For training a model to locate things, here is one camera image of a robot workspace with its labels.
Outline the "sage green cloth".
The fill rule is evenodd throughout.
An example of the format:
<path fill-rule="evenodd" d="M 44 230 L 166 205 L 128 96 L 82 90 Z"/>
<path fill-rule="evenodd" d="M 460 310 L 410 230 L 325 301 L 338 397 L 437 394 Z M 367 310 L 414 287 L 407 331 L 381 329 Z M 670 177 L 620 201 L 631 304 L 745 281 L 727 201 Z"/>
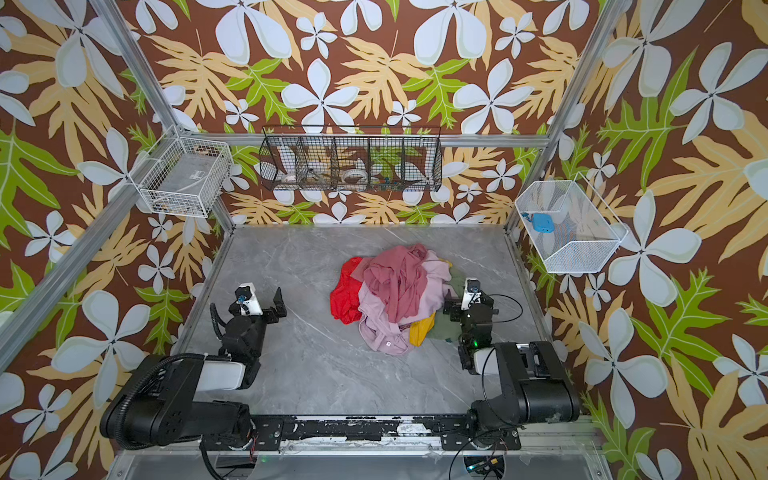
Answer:
<path fill-rule="evenodd" d="M 461 301 L 464 293 L 466 276 L 452 264 L 449 265 L 451 280 L 444 284 L 444 293 L 447 300 Z M 427 337 L 434 340 L 442 340 L 455 343 L 461 335 L 459 322 L 453 322 L 450 315 L 439 309 L 435 314 L 434 326 L 428 332 Z"/>

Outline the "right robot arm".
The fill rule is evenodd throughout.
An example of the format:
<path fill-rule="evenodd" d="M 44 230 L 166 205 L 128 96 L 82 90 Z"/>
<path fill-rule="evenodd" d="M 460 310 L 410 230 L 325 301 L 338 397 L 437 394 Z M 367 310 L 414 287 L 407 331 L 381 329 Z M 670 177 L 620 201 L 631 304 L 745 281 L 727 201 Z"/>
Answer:
<path fill-rule="evenodd" d="M 482 382 L 487 376 L 499 380 L 498 395 L 489 396 L 482 386 L 482 398 L 470 406 L 467 430 L 471 435 L 579 418 L 580 400 L 552 343 L 493 343 L 497 310 L 490 298 L 468 304 L 451 299 L 443 312 L 461 328 L 457 350 L 462 368 Z"/>

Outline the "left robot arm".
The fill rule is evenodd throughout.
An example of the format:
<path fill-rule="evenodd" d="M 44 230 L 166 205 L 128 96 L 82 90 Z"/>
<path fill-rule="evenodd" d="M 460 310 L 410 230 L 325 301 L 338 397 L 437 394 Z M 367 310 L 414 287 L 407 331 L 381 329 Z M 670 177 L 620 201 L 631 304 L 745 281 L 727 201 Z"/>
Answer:
<path fill-rule="evenodd" d="M 205 446 L 238 448 L 252 437 L 249 407 L 232 401 L 197 401 L 202 392 L 245 390 L 254 383 L 269 325 L 287 316 L 282 291 L 263 308 L 255 286 L 235 290 L 225 321 L 209 307 L 216 355 L 153 354 L 143 360 L 104 412 L 100 434 L 124 450 L 140 450 L 201 440 Z"/>

